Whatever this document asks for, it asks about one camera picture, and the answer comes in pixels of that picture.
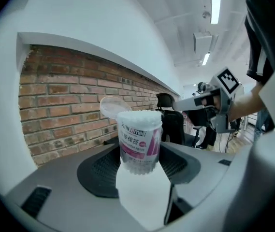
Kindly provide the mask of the white railing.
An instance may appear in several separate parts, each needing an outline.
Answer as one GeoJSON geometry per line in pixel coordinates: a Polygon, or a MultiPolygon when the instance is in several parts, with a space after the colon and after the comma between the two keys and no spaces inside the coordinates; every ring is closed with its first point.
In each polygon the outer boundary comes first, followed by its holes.
{"type": "Polygon", "coordinates": [[[240,130],[244,132],[249,126],[255,127],[258,113],[253,113],[241,118],[240,130]]]}

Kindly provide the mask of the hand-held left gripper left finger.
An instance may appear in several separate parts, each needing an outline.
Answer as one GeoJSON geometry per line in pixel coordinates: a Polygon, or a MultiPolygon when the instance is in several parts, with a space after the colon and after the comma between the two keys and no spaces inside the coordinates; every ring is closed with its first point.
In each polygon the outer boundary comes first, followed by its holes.
{"type": "Polygon", "coordinates": [[[6,196],[30,232],[146,232],[121,205],[119,146],[103,145],[54,159],[6,196]]]}

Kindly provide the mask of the person's right hand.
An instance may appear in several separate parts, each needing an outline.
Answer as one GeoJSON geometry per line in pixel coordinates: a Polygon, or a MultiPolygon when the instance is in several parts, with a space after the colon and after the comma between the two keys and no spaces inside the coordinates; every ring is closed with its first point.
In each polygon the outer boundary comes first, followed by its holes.
{"type": "Polygon", "coordinates": [[[204,107],[213,106],[217,110],[220,110],[221,109],[221,99],[220,99],[220,96],[219,95],[216,95],[216,96],[207,96],[204,99],[202,99],[202,105],[204,107]]]}

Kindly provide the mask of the person's black clothing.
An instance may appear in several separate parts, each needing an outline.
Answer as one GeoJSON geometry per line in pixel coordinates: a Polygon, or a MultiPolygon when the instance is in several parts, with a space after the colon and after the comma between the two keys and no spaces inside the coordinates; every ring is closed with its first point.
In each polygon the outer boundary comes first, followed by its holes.
{"type": "Polygon", "coordinates": [[[264,85],[275,72],[275,0],[245,0],[250,55],[247,75],[264,85]]]}

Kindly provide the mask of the person's right forearm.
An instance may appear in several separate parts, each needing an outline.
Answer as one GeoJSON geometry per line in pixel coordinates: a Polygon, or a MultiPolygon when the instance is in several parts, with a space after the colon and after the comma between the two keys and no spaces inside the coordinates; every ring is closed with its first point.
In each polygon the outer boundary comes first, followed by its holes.
{"type": "Polygon", "coordinates": [[[229,122],[259,112],[266,107],[259,95],[262,88],[263,84],[257,83],[249,93],[234,100],[228,113],[229,122]]]}

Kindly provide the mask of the black office chair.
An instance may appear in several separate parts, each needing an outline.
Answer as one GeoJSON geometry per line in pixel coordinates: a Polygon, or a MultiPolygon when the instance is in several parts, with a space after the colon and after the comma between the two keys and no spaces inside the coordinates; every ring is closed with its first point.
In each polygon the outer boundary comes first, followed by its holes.
{"type": "Polygon", "coordinates": [[[161,141],[195,147],[199,140],[198,133],[195,136],[185,133],[182,113],[173,109],[164,110],[164,108],[173,108],[174,97],[168,93],[158,93],[156,97],[158,99],[156,111],[162,113],[161,141]]]}

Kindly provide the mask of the white ceiling unit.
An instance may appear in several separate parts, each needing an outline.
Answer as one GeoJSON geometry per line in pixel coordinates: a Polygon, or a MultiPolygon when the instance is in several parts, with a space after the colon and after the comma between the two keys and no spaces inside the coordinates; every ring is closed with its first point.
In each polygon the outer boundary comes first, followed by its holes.
{"type": "Polygon", "coordinates": [[[219,35],[212,35],[209,31],[193,33],[194,52],[203,55],[214,51],[219,35]]]}

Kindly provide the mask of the small white cylinder object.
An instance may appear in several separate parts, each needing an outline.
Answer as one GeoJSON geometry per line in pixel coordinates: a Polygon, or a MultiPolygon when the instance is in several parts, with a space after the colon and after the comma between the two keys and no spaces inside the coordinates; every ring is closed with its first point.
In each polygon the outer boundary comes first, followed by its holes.
{"type": "Polygon", "coordinates": [[[162,135],[160,111],[137,110],[122,99],[106,96],[100,101],[101,113],[117,122],[120,156],[132,174],[149,174],[159,161],[162,135]]]}

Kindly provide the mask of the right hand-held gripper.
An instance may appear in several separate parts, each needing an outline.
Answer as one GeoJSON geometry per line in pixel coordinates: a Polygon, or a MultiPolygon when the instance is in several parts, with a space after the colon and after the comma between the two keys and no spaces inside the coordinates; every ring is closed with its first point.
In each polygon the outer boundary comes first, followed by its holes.
{"type": "Polygon", "coordinates": [[[233,133],[236,131],[236,122],[229,122],[228,113],[234,100],[244,95],[244,87],[227,67],[214,75],[209,84],[210,93],[175,101],[172,108],[175,111],[186,111],[194,126],[212,126],[217,133],[233,133]],[[213,108],[213,97],[216,95],[221,99],[220,110],[213,108]],[[203,100],[209,101],[208,106],[203,105],[203,100]]]}

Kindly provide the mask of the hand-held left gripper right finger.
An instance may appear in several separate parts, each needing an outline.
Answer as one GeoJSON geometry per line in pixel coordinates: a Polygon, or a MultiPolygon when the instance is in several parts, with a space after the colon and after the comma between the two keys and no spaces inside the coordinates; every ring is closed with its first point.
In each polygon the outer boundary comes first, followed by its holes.
{"type": "Polygon", "coordinates": [[[222,184],[236,154],[162,143],[160,163],[171,182],[160,232],[223,232],[231,196],[222,184]]]}

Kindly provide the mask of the black metal box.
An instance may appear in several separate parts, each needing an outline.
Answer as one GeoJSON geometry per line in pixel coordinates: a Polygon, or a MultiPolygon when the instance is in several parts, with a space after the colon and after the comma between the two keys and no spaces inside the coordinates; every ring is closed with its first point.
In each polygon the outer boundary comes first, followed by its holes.
{"type": "Polygon", "coordinates": [[[104,141],[103,144],[104,145],[119,144],[119,138],[118,138],[118,136],[113,137],[111,139],[108,139],[108,140],[104,141]]]}

